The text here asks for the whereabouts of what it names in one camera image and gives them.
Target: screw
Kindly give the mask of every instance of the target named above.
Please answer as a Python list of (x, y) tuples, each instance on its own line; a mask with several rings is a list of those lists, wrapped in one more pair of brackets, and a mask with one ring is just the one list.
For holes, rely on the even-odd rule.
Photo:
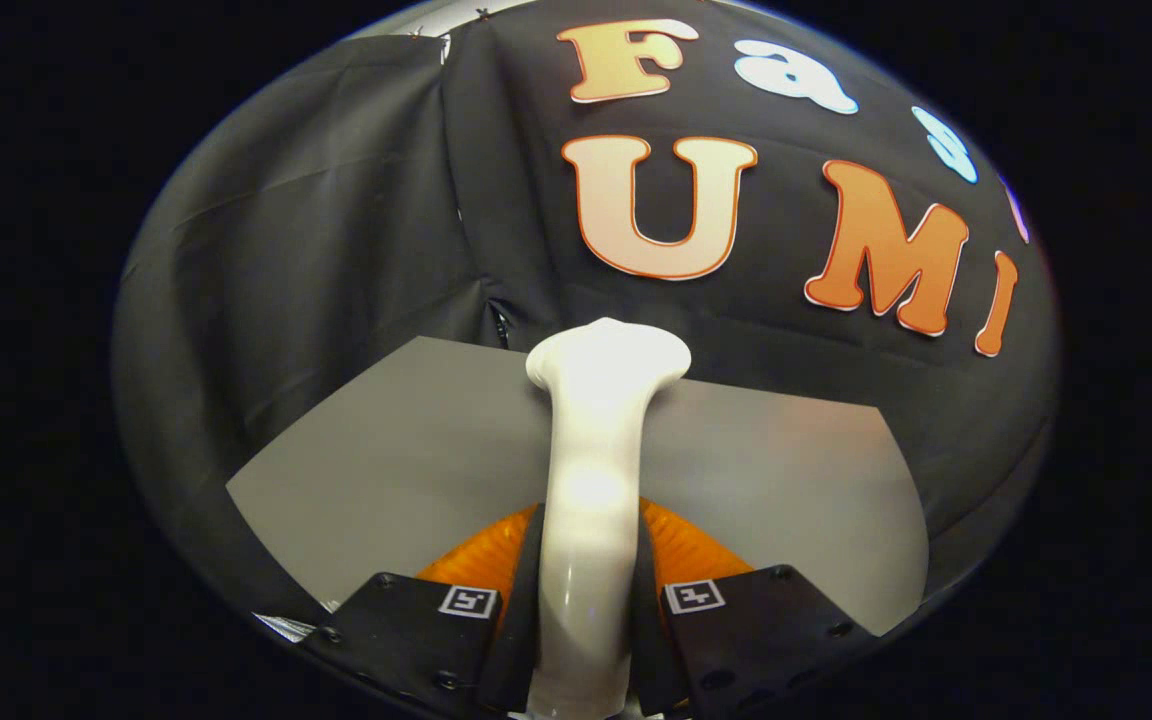
[(434, 674), (434, 684), (445, 691), (454, 691), (454, 689), (461, 688), (461, 679), (447, 670), (439, 670)]

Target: white plastic part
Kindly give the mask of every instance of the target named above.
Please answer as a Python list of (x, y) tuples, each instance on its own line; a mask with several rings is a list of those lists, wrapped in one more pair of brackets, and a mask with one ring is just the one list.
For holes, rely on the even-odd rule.
[(611, 318), (526, 356), (526, 377), (553, 401), (531, 717), (604, 720), (626, 706), (643, 420), (690, 366), (673, 334)]

